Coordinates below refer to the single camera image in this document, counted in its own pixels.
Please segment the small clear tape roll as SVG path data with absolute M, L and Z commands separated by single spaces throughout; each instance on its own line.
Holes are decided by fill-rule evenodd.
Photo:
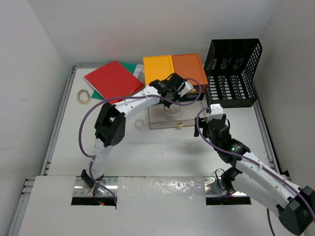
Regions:
M 141 130 L 144 126 L 144 120 L 142 119 L 137 119 L 134 123 L 134 126 L 138 129 Z

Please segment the red folder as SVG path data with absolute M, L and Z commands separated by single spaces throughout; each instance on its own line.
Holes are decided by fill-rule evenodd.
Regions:
M 111 104 L 120 102 L 122 97 L 132 96 L 145 87 L 133 75 L 136 64 L 118 61 L 110 62 L 84 76 L 87 83 L 101 96 L 101 99 L 112 99 Z

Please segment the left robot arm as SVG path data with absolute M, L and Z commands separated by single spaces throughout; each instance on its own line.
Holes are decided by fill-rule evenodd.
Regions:
M 140 111 L 162 102 L 166 107 L 176 104 L 177 101 L 193 89 L 192 84 L 176 73 L 170 74 L 166 79 L 154 80 L 145 88 L 131 97 L 115 97 L 94 105 L 84 116 L 79 127 L 78 142 L 81 152 L 92 161 L 95 167 L 89 165 L 90 170 L 83 170 L 81 178 L 89 188 L 93 188 L 95 180 L 103 176 L 103 166 L 112 147 L 122 141 L 125 136 L 126 122 Z M 94 155 L 84 151 L 82 145 L 82 131 L 88 115 L 101 105 L 101 110 L 96 119 L 95 138 L 103 144 L 99 146 Z

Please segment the brown tape roll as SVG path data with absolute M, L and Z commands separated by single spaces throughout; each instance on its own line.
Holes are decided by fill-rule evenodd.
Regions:
M 77 93 L 77 101 L 80 103 L 80 104 L 89 104 L 91 100 L 91 95 L 89 94 L 89 92 L 85 89 L 81 89 L 78 91 Z

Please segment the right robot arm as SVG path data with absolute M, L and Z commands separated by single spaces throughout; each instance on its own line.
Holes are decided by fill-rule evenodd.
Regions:
M 229 131 L 225 114 L 195 118 L 194 135 L 201 136 L 231 166 L 221 176 L 224 191 L 247 194 L 274 213 L 290 233 L 300 236 L 315 221 L 314 189 L 276 173 Z

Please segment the large clear tape roll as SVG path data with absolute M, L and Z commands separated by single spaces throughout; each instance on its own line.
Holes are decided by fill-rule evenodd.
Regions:
M 172 104 L 172 105 L 170 105 L 170 107 L 166 107 L 166 106 L 164 105 L 163 108 L 164 108 L 164 111 L 165 111 L 167 114 L 169 114 L 169 115 L 171 115 L 171 116 L 174 116 L 174 115 L 176 115 L 176 114 L 180 111 L 181 106 L 180 106 L 180 105 Z

